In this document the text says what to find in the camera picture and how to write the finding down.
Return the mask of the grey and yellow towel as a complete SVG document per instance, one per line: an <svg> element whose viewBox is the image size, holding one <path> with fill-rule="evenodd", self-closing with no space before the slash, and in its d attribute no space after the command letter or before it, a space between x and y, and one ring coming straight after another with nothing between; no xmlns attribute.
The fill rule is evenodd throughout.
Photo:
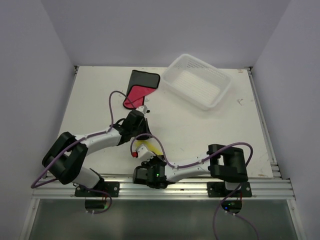
<svg viewBox="0 0 320 240"><path fill-rule="evenodd" d="M163 155L163 151L160 147L154 145L151 141L148 140L138 140L134 143L135 147L139 147L140 145L144 145L151 152L154 152L156 155Z"/></svg>

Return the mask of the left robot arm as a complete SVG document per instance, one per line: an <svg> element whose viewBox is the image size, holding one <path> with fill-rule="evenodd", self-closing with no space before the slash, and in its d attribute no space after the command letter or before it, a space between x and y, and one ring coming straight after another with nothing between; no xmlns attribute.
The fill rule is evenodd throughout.
<svg viewBox="0 0 320 240"><path fill-rule="evenodd" d="M61 184L72 183L92 196L99 196L106 191L105 181L96 171L83 167L85 158L102 149L123 145L140 134L149 134L145 114L146 111L138 107L111 124L109 129L88 135L73 135L66 131L49 149L42 165Z"/></svg>

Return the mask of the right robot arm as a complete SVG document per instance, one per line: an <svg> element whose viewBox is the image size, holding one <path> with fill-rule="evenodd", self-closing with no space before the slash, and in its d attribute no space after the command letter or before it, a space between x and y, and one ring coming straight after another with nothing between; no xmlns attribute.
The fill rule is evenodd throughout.
<svg viewBox="0 0 320 240"><path fill-rule="evenodd" d="M241 183L248 181L244 151L238 147L211 144L208 151L185 161L185 165L167 163L164 155L157 155L141 144L132 153L141 160L133 171L132 182L152 189L165 189L182 179L210 175L224 181L223 192L235 196L241 190Z"/></svg>

